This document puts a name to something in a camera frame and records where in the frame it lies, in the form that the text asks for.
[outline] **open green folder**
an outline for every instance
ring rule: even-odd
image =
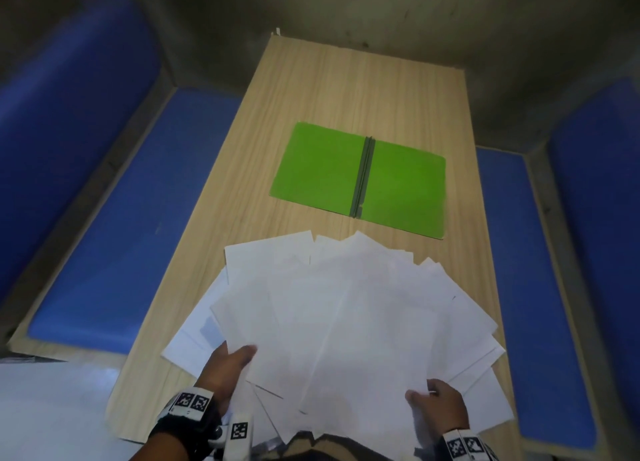
[[[445,159],[299,122],[270,195],[441,239]]]

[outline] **person's right hand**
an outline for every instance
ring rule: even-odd
[[[442,380],[427,380],[431,395],[408,390],[404,397],[422,413],[434,441],[453,429],[469,429],[469,416],[460,392]]]

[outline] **stack of white paper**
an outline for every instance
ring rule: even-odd
[[[427,259],[357,232],[301,232],[225,248],[227,267],[163,356],[198,376],[224,340],[258,345],[231,402],[254,415],[254,445],[300,430],[350,437],[399,459],[419,447],[407,389],[459,390],[471,428],[513,418],[492,364],[496,323]]]

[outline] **wood grain surface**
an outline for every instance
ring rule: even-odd
[[[444,156],[444,239],[270,197],[298,121]],[[192,384],[160,353],[224,266],[224,246],[309,229],[336,239],[360,230],[412,251],[416,263],[427,256],[441,262],[501,326],[462,70],[271,37],[109,399],[107,420],[117,436],[146,441],[165,402]],[[501,327],[497,338],[504,344]],[[506,358],[494,368],[513,405]],[[484,437],[501,459],[522,458],[516,422]]]

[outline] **person's left hand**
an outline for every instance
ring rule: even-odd
[[[242,369],[251,361],[258,348],[247,345],[229,355],[227,342],[224,342],[204,365],[194,387],[200,387],[213,392],[213,398],[218,404],[218,413],[224,416],[229,408],[229,401],[238,383]]]

